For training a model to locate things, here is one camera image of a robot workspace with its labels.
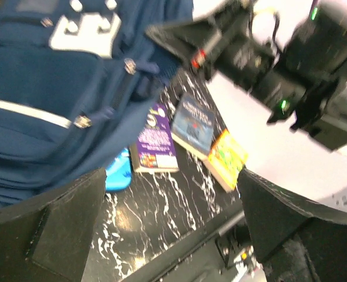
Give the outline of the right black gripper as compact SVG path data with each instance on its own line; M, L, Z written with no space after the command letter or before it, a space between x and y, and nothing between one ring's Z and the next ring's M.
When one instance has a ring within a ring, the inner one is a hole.
M225 1L191 22L151 25L146 35L209 81L220 72L245 90L252 89L272 68L272 47L255 40L254 1Z

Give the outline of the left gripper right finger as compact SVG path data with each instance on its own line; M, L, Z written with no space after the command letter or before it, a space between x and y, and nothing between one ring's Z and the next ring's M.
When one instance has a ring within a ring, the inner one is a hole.
M267 281L347 281L347 212L243 169L238 191Z

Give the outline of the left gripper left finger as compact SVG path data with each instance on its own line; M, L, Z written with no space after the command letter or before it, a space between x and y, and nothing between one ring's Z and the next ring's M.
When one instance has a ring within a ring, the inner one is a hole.
M0 281L80 281L105 196L103 168L0 209Z

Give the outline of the purple paperback book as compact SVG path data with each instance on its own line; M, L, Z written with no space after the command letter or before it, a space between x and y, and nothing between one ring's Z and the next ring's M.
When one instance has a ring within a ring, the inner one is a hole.
M130 156L137 173L179 171L165 105L150 108L143 130L130 146Z

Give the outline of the navy blue student backpack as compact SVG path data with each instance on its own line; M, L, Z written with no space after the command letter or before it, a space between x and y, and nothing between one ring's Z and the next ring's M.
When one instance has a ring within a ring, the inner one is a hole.
M0 6L0 209L106 167L180 64L146 36L192 1Z

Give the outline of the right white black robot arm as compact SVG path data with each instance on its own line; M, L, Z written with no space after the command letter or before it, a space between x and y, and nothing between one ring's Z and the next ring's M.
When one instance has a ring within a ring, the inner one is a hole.
M194 76L222 73L271 111L273 124L296 116L302 130L329 150L347 145L347 11L313 2L281 48L252 34L253 1L225 1L196 20L152 25L146 35Z

